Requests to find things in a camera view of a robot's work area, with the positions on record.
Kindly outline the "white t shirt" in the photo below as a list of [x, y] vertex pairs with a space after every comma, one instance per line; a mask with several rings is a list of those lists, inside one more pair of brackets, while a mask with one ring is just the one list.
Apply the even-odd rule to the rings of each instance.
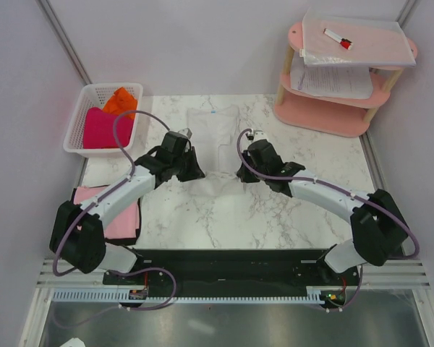
[[205, 177], [187, 183], [191, 195], [221, 197], [244, 194], [244, 184], [236, 176], [241, 166], [236, 141], [239, 107], [187, 110], [187, 127], [192, 131], [197, 162]]

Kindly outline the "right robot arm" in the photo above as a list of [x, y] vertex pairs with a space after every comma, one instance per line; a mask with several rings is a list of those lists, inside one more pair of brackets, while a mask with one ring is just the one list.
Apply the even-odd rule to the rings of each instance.
[[352, 237], [328, 249], [316, 268], [324, 284], [334, 284], [351, 267], [384, 265], [409, 237], [408, 225], [385, 190], [367, 194], [319, 179], [299, 163], [284, 162], [267, 140], [254, 141], [238, 156], [237, 176], [243, 182], [264, 181], [273, 191], [311, 202], [350, 225]]

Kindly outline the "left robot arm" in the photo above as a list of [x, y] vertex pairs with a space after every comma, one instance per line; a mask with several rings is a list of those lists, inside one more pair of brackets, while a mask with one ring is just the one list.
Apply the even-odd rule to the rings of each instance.
[[176, 177], [180, 182], [204, 178], [189, 134], [169, 131], [162, 143], [134, 161], [115, 183], [90, 199], [59, 206], [49, 244], [56, 260], [87, 274], [96, 269], [118, 273], [128, 284], [139, 283], [144, 267], [137, 255], [106, 242], [105, 229], [131, 204]]

